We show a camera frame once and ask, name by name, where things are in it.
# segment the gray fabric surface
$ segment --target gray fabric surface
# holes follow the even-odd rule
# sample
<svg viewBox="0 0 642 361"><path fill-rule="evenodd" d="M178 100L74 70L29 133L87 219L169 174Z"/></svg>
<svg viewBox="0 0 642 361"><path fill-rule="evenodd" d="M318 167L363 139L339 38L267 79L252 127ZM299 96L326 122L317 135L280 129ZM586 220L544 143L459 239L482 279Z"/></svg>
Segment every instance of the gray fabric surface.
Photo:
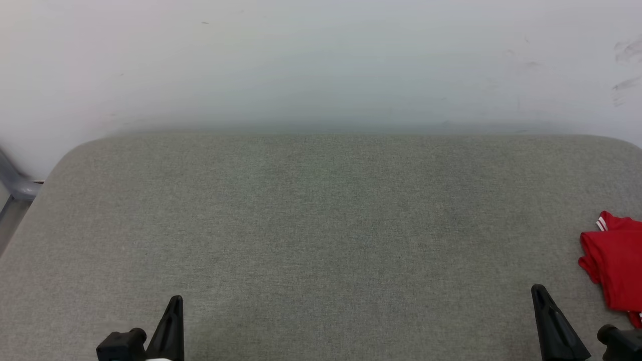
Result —
<svg viewBox="0 0 642 361"><path fill-rule="evenodd" d="M73 150L0 258L0 358L94 360L185 299L194 360L539 360L533 283L600 357L577 265L642 218L642 150L588 136L157 134Z"/></svg>

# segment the white stripe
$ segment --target white stripe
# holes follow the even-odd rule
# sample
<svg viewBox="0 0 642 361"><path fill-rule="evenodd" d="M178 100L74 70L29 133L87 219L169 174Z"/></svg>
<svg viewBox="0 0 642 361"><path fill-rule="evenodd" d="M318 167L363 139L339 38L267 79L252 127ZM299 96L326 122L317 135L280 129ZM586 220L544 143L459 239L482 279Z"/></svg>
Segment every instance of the white stripe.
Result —
<svg viewBox="0 0 642 361"><path fill-rule="evenodd" d="M606 222L604 222L604 218L602 218L602 217L598 218L598 222L601 222L602 225L604 226L603 231L608 231L609 230L609 228L606 226Z"/></svg>

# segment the red cloth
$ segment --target red cloth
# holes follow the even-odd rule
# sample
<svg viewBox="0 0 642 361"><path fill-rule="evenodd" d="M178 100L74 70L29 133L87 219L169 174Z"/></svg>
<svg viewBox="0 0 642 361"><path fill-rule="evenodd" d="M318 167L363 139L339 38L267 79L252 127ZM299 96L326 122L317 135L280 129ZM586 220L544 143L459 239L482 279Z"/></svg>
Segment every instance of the red cloth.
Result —
<svg viewBox="0 0 642 361"><path fill-rule="evenodd" d="M642 328L642 222L600 213L603 230L584 232L580 243L586 255L579 259L594 283L601 283L609 308L626 311Z"/></svg>

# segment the fabric texture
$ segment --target fabric texture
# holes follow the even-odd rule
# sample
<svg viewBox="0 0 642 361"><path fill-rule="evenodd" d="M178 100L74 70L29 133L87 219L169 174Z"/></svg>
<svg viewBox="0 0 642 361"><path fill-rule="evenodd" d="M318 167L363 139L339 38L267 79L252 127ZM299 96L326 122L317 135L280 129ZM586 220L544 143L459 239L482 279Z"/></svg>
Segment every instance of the fabric texture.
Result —
<svg viewBox="0 0 642 361"><path fill-rule="evenodd" d="M602 285L609 308L629 313L642 328L642 222L602 211L599 232L584 232L580 243L586 253L579 264L594 283Z"/></svg>
<svg viewBox="0 0 642 361"><path fill-rule="evenodd" d="M589 136L104 139L67 154L0 258L1 360L95 360L185 300L187 361L540 360L534 283L600 356L575 260L642 218L642 150Z"/></svg>

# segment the white wall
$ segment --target white wall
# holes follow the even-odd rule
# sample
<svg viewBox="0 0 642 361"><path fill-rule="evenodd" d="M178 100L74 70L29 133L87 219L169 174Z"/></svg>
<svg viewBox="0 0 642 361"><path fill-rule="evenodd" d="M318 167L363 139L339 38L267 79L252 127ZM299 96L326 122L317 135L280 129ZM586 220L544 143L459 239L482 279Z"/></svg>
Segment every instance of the white wall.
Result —
<svg viewBox="0 0 642 361"><path fill-rule="evenodd" d="M642 145L640 0L0 9L0 147L36 179L85 141L169 128L563 132Z"/></svg>

